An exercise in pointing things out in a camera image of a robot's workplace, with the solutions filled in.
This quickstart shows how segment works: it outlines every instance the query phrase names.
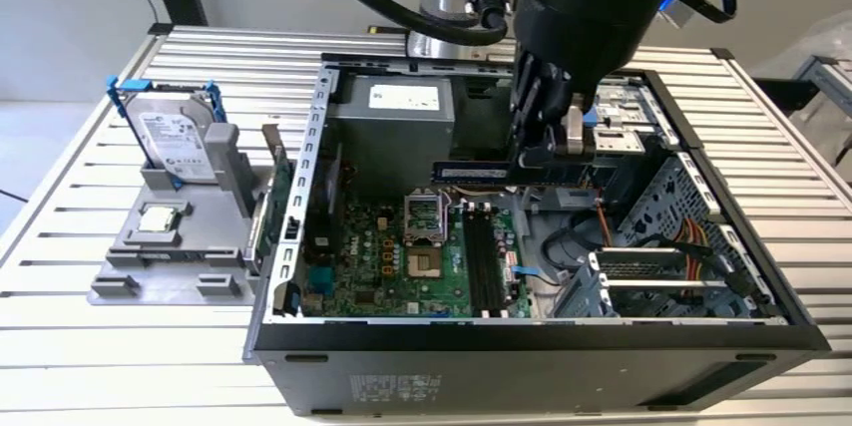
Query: motherboard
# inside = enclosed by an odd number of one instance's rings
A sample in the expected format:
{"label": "motherboard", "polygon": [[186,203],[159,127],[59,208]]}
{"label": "motherboard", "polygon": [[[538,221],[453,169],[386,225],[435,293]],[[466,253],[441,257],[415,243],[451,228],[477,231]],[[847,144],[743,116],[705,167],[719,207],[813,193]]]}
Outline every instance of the motherboard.
{"label": "motherboard", "polygon": [[[310,292],[303,301],[306,315],[481,316],[478,292],[471,291],[471,285],[475,289],[481,284],[482,273],[471,282],[478,269],[471,267],[466,235],[477,234],[481,239],[483,228],[466,230],[462,209],[474,204],[453,207],[449,196],[443,196],[437,210],[422,198],[413,198],[406,203],[346,201],[343,248],[329,264],[311,268]],[[478,210],[487,221],[485,231],[491,235],[491,241],[478,245],[493,251],[478,251],[474,256],[493,260],[486,269],[499,295],[494,314],[530,317],[525,285],[511,275],[511,267],[519,264],[511,215],[499,209],[487,214],[482,207]],[[414,237],[413,225],[435,230],[431,239]]]}

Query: blue latch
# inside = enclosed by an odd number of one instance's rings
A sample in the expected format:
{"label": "blue latch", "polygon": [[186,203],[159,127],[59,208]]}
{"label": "blue latch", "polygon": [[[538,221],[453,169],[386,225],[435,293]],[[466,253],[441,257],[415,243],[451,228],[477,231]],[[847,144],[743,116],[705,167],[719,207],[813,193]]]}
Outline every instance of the blue latch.
{"label": "blue latch", "polygon": [[598,125],[598,109],[595,107],[583,115],[583,125],[595,127]]}

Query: blue tab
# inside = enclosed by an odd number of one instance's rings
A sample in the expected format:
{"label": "blue tab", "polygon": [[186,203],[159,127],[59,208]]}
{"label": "blue tab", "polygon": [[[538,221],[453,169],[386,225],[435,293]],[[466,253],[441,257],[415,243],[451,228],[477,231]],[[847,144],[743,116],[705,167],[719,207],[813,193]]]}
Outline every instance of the blue tab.
{"label": "blue tab", "polygon": [[583,125],[587,127],[598,125],[598,109],[595,107],[583,115]]}
{"label": "blue tab", "polygon": [[205,90],[211,95],[211,104],[214,104],[214,118],[217,122],[229,122],[229,116],[226,115],[226,107],[223,106],[223,92],[219,90],[219,85],[211,80],[205,86]]}
{"label": "blue tab", "polygon": [[531,268],[527,266],[514,266],[511,268],[511,272],[513,273],[518,273],[518,274],[529,274],[531,276],[541,276],[542,275],[542,270],[538,268]]}
{"label": "blue tab", "polygon": [[122,90],[127,90],[129,92],[146,92],[151,90],[155,83],[147,79],[129,79],[122,82]]}

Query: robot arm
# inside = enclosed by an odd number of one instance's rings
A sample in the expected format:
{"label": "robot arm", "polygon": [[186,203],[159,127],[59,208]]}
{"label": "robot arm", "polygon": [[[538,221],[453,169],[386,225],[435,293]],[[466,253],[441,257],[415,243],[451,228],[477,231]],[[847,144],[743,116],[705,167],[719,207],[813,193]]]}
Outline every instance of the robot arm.
{"label": "robot arm", "polygon": [[[469,0],[482,29],[466,29],[409,10],[393,0],[361,0],[414,31],[461,45],[490,45],[506,36],[507,0]],[[517,0],[518,41],[511,95],[511,161],[521,168],[583,163],[594,156],[585,131],[598,84],[631,60],[661,10],[674,0]],[[677,0],[714,22],[734,17],[737,0],[725,11],[705,0]]]}

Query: yellow wire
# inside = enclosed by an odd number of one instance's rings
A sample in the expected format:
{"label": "yellow wire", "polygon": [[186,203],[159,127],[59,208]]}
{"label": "yellow wire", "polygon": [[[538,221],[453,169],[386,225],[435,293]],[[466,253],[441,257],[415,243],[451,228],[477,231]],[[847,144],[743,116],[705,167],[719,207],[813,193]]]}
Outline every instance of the yellow wire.
{"label": "yellow wire", "polygon": [[[698,221],[695,221],[694,224],[698,227],[699,232],[702,233],[702,244],[705,246],[710,246],[710,239],[707,239],[707,231],[705,231],[705,228],[702,227],[702,225],[698,224]],[[699,263],[698,264],[698,268],[695,269],[695,279],[702,279],[702,266],[703,265],[705,265],[705,263]]]}

